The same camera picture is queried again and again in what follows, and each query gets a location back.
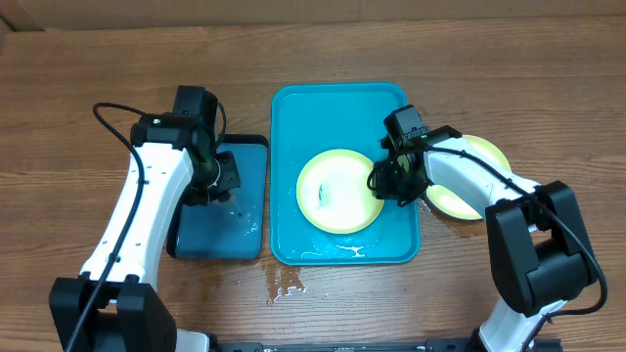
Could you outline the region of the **yellow-green plate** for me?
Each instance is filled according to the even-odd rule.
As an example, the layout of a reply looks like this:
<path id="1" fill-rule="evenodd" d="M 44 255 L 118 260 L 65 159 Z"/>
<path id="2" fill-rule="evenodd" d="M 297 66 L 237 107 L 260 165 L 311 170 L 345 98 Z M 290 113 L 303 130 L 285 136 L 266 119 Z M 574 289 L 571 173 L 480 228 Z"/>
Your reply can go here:
<path id="1" fill-rule="evenodd" d="M 473 135 L 449 139 L 438 148 L 466 151 L 485 161 L 505 176 L 512 174 L 505 155 L 491 142 Z M 425 197 L 444 214 L 461 220 L 480 220 L 485 208 L 494 200 L 503 198 L 500 190 L 505 188 L 478 163 L 456 154 L 428 152 L 425 170 L 433 182 Z"/>
<path id="2" fill-rule="evenodd" d="M 312 157 L 296 182 L 296 202 L 303 216 L 335 235 L 353 234 L 371 225 L 384 204 L 367 185 L 373 166 L 366 156 L 346 149 Z"/>

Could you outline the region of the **yellow-green plate top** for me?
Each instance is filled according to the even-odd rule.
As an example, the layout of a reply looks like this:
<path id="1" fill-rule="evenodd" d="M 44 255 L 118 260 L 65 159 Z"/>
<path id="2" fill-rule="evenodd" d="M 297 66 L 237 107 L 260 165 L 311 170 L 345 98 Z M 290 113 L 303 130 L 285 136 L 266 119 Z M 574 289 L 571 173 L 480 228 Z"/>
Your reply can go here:
<path id="1" fill-rule="evenodd" d="M 366 156 L 346 149 L 312 157 L 296 182 L 296 202 L 303 216 L 335 235 L 353 234 L 371 225 L 384 204 L 367 185 L 373 166 Z"/>

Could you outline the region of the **dark green sponge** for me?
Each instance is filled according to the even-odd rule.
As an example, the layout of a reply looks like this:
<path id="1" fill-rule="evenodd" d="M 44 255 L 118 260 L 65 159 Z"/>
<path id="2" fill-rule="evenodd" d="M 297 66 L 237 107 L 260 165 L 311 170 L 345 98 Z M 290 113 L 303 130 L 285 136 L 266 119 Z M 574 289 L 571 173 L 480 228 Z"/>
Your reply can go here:
<path id="1" fill-rule="evenodd" d="M 226 204 L 229 206 L 229 212 L 231 215 L 237 217 L 242 217 L 244 215 L 243 209 L 240 206 L 235 195 L 230 195 L 229 199 L 226 201 Z"/>

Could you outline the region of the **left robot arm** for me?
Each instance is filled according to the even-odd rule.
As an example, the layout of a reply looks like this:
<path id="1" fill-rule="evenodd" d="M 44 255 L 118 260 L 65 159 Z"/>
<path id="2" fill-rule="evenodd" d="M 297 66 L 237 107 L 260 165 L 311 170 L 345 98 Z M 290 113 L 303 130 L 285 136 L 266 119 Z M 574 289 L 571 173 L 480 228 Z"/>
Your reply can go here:
<path id="1" fill-rule="evenodd" d="M 178 87 L 173 108 L 140 111 L 126 179 L 96 249 L 75 278 L 55 279 L 49 308 L 66 351 L 215 351 L 214 336 L 177 327 L 157 294 L 159 261 L 184 205 L 225 201 L 241 184 L 235 158 L 220 152 L 226 113 L 199 86 Z"/>

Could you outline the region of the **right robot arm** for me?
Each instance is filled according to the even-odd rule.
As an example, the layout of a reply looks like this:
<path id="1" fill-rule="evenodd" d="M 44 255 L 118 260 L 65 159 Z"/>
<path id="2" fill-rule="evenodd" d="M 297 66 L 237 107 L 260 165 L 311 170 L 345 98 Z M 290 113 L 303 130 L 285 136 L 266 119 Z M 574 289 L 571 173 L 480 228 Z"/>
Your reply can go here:
<path id="1" fill-rule="evenodd" d="M 540 340 L 542 327 L 569 315 L 565 304 L 599 284 L 598 302 L 573 310 L 600 310 L 607 282 L 589 241 L 575 194 L 561 181 L 540 185 L 519 177 L 474 149 L 449 125 L 431 130 L 409 105 L 383 124 L 388 157 L 374 164 L 368 188 L 404 207 L 430 186 L 453 192 L 485 220 L 491 275 L 500 298 L 490 317 L 462 339 L 430 339 L 428 351 L 560 351 Z"/>

